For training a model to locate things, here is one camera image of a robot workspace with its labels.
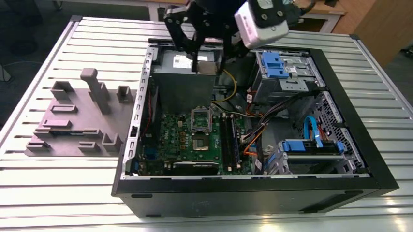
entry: aluminum table surface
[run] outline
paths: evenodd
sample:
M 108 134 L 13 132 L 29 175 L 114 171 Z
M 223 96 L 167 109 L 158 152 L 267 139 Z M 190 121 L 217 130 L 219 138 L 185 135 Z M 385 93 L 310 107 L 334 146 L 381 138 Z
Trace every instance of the aluminum table surface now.
M 401 187 L 385 196 L 326 214 L 138 218 L 111 197 L 118 158 L 25 156 L 55 81 L 87 87 L 79 74 L 88 67 L 99 70 L 107 88 L 138 89 L 148 38 L 168 38 L 162 22 L 86 17 L 70 22 L 0 132 L 0 230 L 405 232 L 413 227 L 412 107 L 362 43 L 348 35 L 291 31 L 275 45 L 325 51 Z

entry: cable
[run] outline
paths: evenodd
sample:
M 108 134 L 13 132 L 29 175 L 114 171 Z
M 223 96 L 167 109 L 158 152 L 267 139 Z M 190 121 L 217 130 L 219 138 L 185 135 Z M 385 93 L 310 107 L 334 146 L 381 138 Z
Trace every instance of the cable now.
M 246 110 L 245 110 L 245 113 L 246 113 L 247 115 L 255 115 L 255 114 L 253 114 L 253 113 L 249 112 L 250 106 L 251 106 L 251 103 L 249 103 L 249 105 L 247 105 L 247 107 L 246 107 Z
M 229 99 L 235 95 L 235 93 L 237 93 L 237 80 L 235 80 L 234 76 L 230 74 L 230 72 L 229 72 L 226 69 L 223 69 L 223 71 L 225 71 L 225 73 L 230 76 L 230 78 L 233 79 L 233 82 L 234 82 L 234 91 L 233 91 L 231 95 L 230 95 L 227 98 L 225 98 L 225 99 L 222 99 L 222 100 L 215 100 L 215 101 L 213 101 L 213 103 L 225 102 L 225 101 L 229 100 Z
M 235 114 L 235 115 L 241 115 L 243 117 L 255 117 L 255 116 L 250 116 L 250 115 L 245 115 L 242 113 L 238 113 L 238 112 L 233 112 L 233 111 L 229 111 L 227 109 L 225 109 L 219 104 L 217 104 L 215 102 L 213 102 L 213 104 L 226 113 L 229 114 Z
M 258 137 L 261 136 L 261 134 L 263 133 L 263 130 L 257 134 L 255 138 L 253 139 L 253 141 L 250 142 L 250 144 L 246 146 L 243 154 L 246 154 L 249 148 L 251 147 L 253 143 L 255 142 L 255 140 L 258 139 Z
M 13 62 L 13 63 L 9 63 L 9 64 L 4 64 L 3 67 L 7 67 L 7 66 L 15 65 L 15 64 L 20 64 L 20 63 L 43 64 L 41 62 L 36 62 L 36 61 L 17 61 L 17 62 Z
M 301 8 L 301 15 L 305 15 L 315 6 L 315 0 L 311 0 L 307 7 Z

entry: black cable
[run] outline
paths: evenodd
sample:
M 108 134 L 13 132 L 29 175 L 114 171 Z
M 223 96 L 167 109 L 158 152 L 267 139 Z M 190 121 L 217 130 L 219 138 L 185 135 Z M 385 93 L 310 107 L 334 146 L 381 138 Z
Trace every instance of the black cable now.
M 305 15 L 315 6 L 315 0 L 311 0 L 307 7 L 301 8 L 301 15 Z
M 278 104 L 275 104 L 270 110 L 265 113 L 265 115 L 262 116 L 262 118 L 259 119 L 258 122 L 258 127 L 255 129 L 253 129 L 253 131 L 245 135 L 245 139 L 247 139 L 251 135 L 254 135 L 255 133 L 261 132 L 261 130 L 263 130 L 265 126 L 267 125 L 267 123 L 270 122 L 270 118 L 271 116 L 277 115 L 282 110 L 287 109 L 290 107 L 290 105 L 299 100 L 303 97 L 309 97 L 309 96 L 314 96 L 319 93 L 319 90 L 313 90 L 310 92 L 305 92 L 305 93 L 298 93 L 295 94 L 293 97 L 290 97 L 289 99 L 283 100 L 282 102 L 279 102 Z
M 234 111 L 237 111 L 237 107 L 234 106 L 234 104 L 231 103 L 231 98 L 229 98 L 227 100 L 226 100 L 226 103 L 233 107 L 233 109 L 234 109 Z

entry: blue latch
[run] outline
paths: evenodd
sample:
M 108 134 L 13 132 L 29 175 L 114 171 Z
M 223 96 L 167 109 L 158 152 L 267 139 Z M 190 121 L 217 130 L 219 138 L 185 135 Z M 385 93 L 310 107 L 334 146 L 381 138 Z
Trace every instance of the blue latch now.
M 277 155 L 275 155 L 275 152 L 273 153 L 271 157 L 269 158 L 265 166 L 263 166 L 263 169 L 266 170 L 267 166 L 270 165 L 270 163 L 273 162 L 273 160 L 275 159 Z
M 290 74 L 283 69 L 283 61 L 275 52 L 263 52 L 262 62 L 269 78 L 287 79 Z
M 285 141 L 282 143 L 283 151 L 305 151 L 302 141 Z
M 338 141 L 338 142 L 336 143 L 336 146 L 337 146 L 337 148 L 338 148 L 340 153 L 342 153 L 342 152 L 345 151 L 345 147 L 344 147 L 342 142 Z

